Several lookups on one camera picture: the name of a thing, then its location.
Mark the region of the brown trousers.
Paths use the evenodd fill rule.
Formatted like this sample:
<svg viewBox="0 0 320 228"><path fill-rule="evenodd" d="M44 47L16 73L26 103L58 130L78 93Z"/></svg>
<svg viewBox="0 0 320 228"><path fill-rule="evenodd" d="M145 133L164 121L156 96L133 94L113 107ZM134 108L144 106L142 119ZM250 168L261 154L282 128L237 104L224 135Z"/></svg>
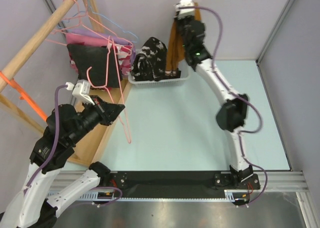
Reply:
<svg viewBox="0 0 320 228"><path fill-rule="evenodd" d="M185 59L185 48L183 47L183 38L178 30L177 19L173 19L171 26L168 48L166 54L166 66L164 77L166 79L178 79L179 62Z"/></svg>

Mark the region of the black white patterned trousers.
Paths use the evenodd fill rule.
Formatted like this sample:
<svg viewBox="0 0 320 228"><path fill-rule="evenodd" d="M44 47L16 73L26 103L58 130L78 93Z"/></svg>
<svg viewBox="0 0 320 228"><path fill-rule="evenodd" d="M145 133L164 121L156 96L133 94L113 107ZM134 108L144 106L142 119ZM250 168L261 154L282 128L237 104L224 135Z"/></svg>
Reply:
<svg viewBox="0 0 320 228"><path fill-rule="evenodd" d="M150 37L136 54L130 72L135 82L161 81L165 77L166 45L155 37Z"/></svg>

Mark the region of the orange plastic hanger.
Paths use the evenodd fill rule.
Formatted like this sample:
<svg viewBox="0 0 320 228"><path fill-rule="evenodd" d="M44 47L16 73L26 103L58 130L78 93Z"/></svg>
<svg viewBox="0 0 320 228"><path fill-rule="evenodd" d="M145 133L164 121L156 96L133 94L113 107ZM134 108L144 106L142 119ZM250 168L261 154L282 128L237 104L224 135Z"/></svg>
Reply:
<svg viewBox="0 0 320 228"><path fill-rule="evenodd" d="M20 99L25 100L43 121L47 120L46 113L13 78L8 79L2 72L0 72L0 77L20 94Z"/></svg>

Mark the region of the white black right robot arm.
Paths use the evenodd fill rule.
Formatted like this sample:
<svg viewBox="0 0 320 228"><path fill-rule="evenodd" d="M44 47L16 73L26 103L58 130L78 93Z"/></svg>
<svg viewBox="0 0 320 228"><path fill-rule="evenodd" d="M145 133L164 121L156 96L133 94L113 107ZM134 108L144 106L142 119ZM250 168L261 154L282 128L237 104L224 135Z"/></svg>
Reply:
<svg viewBox="0 0 320 228"><path fill-rule="evenodd" d="M213 61L213 56L204 45L205 25L188 15L174 18L186 63L208 84L220 103L215 119L219 128L225 132L230 149L230 182L242 189L253 176L253 166L245 161L244 142L241 129L247 118L247 94L239 94L222 75Z"/></svg>

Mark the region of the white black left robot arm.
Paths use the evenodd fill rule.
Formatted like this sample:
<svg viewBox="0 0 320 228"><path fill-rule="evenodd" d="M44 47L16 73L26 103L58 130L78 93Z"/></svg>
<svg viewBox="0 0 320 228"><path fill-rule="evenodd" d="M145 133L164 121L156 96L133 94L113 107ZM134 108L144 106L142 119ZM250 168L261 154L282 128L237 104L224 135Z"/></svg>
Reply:
<svg viewBox="0 0 320 228"><path fill-rule="evenodd" d="M55 105L47 118L43 136L30 155L22 190L0 215L2 228L52 228L61 214L86 192L110 184L111 171L101 162L92 163L72 184L48 197L51 185L62 171L76 144L97 125L110 126L125 105L108 103L97 95L78 112L70 104Z"/></svg>

